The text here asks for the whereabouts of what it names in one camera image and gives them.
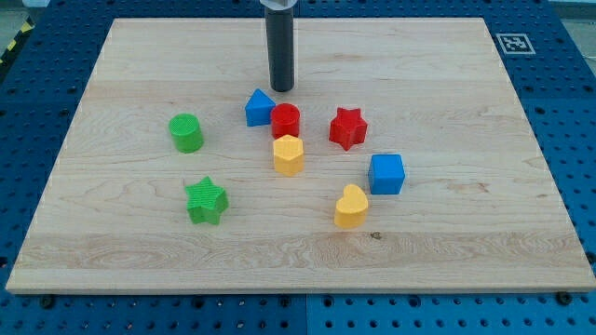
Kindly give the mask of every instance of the toy block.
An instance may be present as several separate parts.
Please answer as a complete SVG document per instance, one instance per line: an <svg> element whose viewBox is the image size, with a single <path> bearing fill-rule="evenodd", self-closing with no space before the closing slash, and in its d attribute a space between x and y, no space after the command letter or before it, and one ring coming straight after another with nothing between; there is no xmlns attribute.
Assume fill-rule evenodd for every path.
<svg viewBox="0 0 596 335"><path fill-rule="evenodd" d="M169 121L169 134L174 140L176 149L190 154L203 146L203 133L196 116L178 114Z"/></svg>
<svg viewBox="0 0 596 335"><path fill-rule="evenodd" d="M302 140L284 135L273 141L273 164L277 172L289 177L305 169Z"/></svg>
<svg viewBox="0 0 596 335"><path fill-rule="evenodd" d="M368 124L360 115L360 108L348 110L340 107L329 129L329 141L339 143L348 151L352 145L364 142L367 127Z"/></svg>
<svg viewBox="0 0 596 335"><path fill-rule="evenodd" d="M369 167L371 194L399 194L406 179L399 154L373 154Z"/></svg>
<svg viewBox="0 0 596 335"><path fill-rule="evenodd" d="M193 223L220 224L220 216L228 208L225 190L205 177L197 184L185 187L188 194L186 210Z"/></svg>
<svg viewBox="0 0 596 335"><path fill-rule="evenodd" d="M259 88L252 93L244 111L246 112L246 125L248 127L263 126L271 124L271 110L276 103L267 97Z"/></svg>
<svg viewBox="0 0 596 335"><path fill-rule="evenodd" d="M278 139L284 135L298 137L300 111L291 103L281 103L271 111L271 135Z"/></svg>
<svg viewBox="0 0 596 335"><path fill-rule="evenodd" d="M335 203L333 222L340 228L350 229L361 226L366 221L369 200L357 185L349 184L344 188L344 196Z"/></svg>

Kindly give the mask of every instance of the blue triangular prism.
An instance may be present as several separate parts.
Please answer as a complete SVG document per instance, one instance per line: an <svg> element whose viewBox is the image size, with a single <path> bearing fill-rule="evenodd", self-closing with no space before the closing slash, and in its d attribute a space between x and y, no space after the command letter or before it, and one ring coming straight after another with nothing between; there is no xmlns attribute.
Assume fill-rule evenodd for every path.
<svg viewBox="0 0 596 335"><path fill-rule="evenodd" d="M270 125L271 110L275 106L276 103L267 97L260 88L255 89L244 108L246 111L246 125L249 127Z"/></svg>

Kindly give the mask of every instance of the blue perforated panel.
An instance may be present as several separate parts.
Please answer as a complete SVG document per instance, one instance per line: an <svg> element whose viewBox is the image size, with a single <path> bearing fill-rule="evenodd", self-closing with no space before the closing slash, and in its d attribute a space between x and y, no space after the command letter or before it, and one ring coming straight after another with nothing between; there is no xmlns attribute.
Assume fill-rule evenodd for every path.
<svg viewBox="0 0 596 335"><path fill-rule="evenodd" d="M505 55L580 239L596 255L596 79L542 0L302 0L298 17L483 17L526 34ZM115 17L261 17L256 0L54 0L0 87L0 283L12 264ZM0 334L595 333L596 294L14 297Z"/></svg>

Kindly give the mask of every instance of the red cylinder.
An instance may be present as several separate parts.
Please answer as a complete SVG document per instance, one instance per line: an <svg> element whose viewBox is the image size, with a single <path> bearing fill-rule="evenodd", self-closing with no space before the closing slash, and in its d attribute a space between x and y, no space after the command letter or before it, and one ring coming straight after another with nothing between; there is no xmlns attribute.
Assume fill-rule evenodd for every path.
<svg viewBox="0 0 596 335"><path fill-rule="evenodd" d="M271 135L278 139L284 135L298 137L300 111L291 103L281 103L271 111Z"/></svg>

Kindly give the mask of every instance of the wooden table surface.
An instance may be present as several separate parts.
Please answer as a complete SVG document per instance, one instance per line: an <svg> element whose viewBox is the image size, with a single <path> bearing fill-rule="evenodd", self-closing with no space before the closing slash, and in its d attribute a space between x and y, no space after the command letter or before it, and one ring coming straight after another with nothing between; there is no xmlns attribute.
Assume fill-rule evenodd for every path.
<svg viewBox="0 0 596 335"><path fill-rule="evenodd" d="M583 291L595 280L482 19L296 20L296 86L273 92L262 20L115 20L20 256L13 293ZM305 171L273 169L261 87L302 111ZM327 140L358 106L365 143ZM179 154L168 122L201 121ZM398 196L367 194L372 154L402 154ZM230 208L194 225L184 185L211 176Z"/></svg>

